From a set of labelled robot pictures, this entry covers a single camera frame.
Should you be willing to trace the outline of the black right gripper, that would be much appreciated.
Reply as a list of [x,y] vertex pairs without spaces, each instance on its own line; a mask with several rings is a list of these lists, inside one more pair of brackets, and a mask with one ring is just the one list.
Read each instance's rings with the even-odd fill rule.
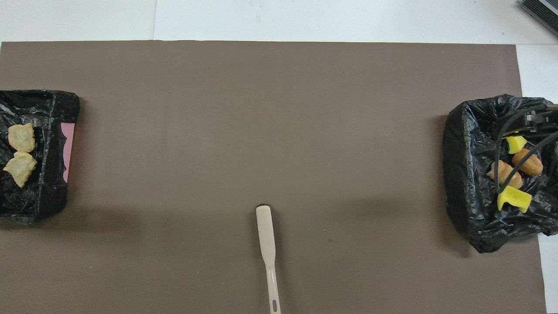
[[528,131],[557,131],[558,105],[546,105],[544,109],[536,109],[527,113],[526,123]]

